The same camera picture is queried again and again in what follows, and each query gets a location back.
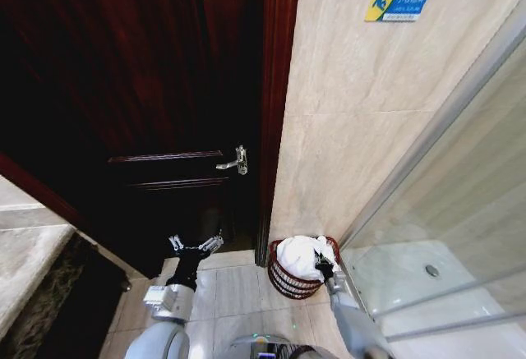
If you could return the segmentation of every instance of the white cloth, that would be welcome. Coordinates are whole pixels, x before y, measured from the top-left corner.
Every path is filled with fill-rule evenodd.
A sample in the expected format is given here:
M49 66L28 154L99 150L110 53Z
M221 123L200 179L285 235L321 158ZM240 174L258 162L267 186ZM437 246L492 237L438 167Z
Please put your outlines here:
M323 282L323 274L315 268L316 257L314 254L322 254L334 266L333 271L338 271L339 266L335 260L332 247L324 236L317 239L307 236L294 236L283 240L278 244L278 262L295 277Z

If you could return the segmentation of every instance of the marble countertop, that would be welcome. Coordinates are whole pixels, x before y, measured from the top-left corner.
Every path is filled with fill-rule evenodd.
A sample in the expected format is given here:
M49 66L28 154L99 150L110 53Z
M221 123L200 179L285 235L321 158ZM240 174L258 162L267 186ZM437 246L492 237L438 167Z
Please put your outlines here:
M74 231L68 224L0 230L0 339Z

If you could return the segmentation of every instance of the dark wooden door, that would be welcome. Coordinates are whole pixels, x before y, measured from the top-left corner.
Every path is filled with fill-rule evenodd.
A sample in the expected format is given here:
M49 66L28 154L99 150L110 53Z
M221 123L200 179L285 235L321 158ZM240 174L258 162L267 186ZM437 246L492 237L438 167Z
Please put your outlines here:
M2 151L148 275L254 246L261 0L2 0ZM217 163L248 153L248 174Z

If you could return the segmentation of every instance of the red wicker basket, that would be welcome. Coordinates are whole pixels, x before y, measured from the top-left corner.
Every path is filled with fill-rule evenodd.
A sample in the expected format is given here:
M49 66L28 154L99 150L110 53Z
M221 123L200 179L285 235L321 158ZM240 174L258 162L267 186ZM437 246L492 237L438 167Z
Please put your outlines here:
M320 280L309 280L294 277L278 262L277 248L283 240L276 240L270 243L270 261L267 271L269 279L282 295L289 299L302 300L312 296L318 288L323 284ZM327 237L327 242L332 246L335 252L335 259L339 263L339 248L338 244L332 237Z

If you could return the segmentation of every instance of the door handle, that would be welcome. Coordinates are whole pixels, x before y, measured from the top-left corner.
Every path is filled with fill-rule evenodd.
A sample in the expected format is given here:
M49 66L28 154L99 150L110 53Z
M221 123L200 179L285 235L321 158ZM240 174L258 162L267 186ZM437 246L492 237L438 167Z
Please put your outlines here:
M222 164L216 164L215 168L218 170L226 170L227 168L233 168L238 166L238 173L244 176L248 173L248 163L247 163L247 150L243 148L242 145L236 148L236 153L238 154L238 159Z

